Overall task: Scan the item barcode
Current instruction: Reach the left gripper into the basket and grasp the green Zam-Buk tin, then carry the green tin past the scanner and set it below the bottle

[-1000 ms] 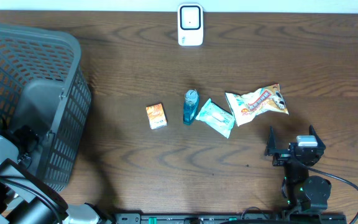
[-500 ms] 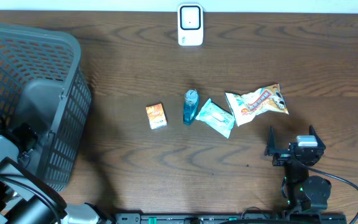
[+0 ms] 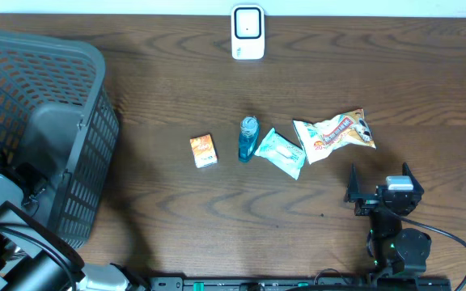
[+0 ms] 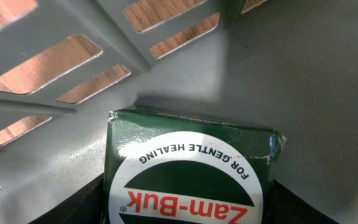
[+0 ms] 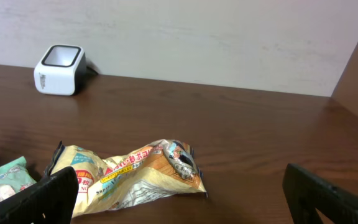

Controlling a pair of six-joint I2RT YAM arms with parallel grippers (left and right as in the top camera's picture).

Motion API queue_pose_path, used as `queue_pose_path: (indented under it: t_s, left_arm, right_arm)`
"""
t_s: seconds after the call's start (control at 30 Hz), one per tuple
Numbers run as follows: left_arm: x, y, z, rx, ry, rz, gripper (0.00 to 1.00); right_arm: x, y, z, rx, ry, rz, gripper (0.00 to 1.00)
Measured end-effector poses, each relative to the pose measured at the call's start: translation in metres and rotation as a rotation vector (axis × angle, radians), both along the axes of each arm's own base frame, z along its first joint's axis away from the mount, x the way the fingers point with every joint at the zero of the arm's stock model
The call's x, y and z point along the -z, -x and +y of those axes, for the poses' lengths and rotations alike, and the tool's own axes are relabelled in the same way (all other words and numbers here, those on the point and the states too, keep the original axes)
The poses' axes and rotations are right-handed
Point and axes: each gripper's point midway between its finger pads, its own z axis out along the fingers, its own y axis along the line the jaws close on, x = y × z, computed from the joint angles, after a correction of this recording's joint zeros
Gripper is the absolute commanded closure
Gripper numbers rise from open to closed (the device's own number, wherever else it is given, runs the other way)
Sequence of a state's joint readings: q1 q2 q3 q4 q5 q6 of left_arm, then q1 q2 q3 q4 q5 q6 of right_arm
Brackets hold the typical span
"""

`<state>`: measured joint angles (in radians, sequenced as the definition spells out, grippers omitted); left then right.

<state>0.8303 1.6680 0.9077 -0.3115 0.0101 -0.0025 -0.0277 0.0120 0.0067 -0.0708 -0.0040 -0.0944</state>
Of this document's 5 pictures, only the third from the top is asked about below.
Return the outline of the yellow orange snack bag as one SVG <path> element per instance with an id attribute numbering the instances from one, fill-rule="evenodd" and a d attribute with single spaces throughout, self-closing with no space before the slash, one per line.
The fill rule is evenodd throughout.
<path id="1" fill-rule="evenodd" d="M 293 126 L 309 164 L 323 160 L 334 150 L 347 145 L 376 148 L 362 108 L 314 124 L 293 120 Z"/>

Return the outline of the orange small box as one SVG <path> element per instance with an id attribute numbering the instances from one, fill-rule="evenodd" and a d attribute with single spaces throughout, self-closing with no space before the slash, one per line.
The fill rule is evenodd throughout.
<path id="1" fill-rule="evenodd" d="M 218 162 L 214 143 L 210 134 L 190 139 L 196 168 L 203 168 Z"/>

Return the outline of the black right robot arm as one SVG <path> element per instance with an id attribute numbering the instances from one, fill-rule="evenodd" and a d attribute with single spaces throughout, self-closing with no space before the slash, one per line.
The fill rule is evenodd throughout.
<path id="1" fill-rule="evenodd" d="M 367 251 L 375 259 L 375 270 L 369 275 L 378 280 L 398 276 L 415 276 L 426 271 L 431 238 L 413 228 L 403 228 L 404 219 L 415 210 L 424 194 L 423 187 L 409 166 L 402 165 L 401 175 L 386 178 L 373 193 L 359 189 L 355 167 L 351 167 L 345 202 L 354 204 L 354 214 L 370 219 Z"/>

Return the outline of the teal mouthwash bottle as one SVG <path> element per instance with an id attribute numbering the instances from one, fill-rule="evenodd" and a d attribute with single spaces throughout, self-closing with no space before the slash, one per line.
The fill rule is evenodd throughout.
<path id="1" fill-rule="evenodd" d="M 239 160 L 248 162 L 254 154 L 260 125 L 255 116 L 246 116 L 240 123 Z"/>

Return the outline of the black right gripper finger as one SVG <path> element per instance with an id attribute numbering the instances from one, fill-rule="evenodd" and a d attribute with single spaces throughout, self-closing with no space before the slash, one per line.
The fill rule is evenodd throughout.
<path id="1" fill-rule="evenodd" d="M 404 162 L 402 164 L 402 174 L 405 176 L 408 176 L 411 180 L 411 184 L 413 185 L 413 192 L 417 194 L 423 194 L 424 193 L 424 188 L 419 184 L 419 182 L 416 180 L 414 177 L 412 171 L 410 170 L 408 164 Z"/>
<path id="2" fill-rule="evenodd" d="M 344 196 L 344 202 L 354 203 L 359 197 L 358 179 L 355 165 L 351 165 L 349 182 Z"/>

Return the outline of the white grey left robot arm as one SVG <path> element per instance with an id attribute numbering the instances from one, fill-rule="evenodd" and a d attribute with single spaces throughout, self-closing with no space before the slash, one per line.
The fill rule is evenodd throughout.
<path id="1" fill-rule="evenodd" d="M 148 290 L 126 268 L 86 265 L 26 209 L 49 179 L 25 162 L 9 164 L 0 148 L 0 290 Z"/>

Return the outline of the mint green wet wipes pack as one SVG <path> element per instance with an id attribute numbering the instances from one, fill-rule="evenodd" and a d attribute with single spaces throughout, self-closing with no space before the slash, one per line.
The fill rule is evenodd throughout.
<path id="1" fill-rule="evenodd" d="M 306 158 L 300 147 L 287 141 L 275 128 L 269 130 L 254 154 L 266 158 L 295 180 L 299 178 Z"/>

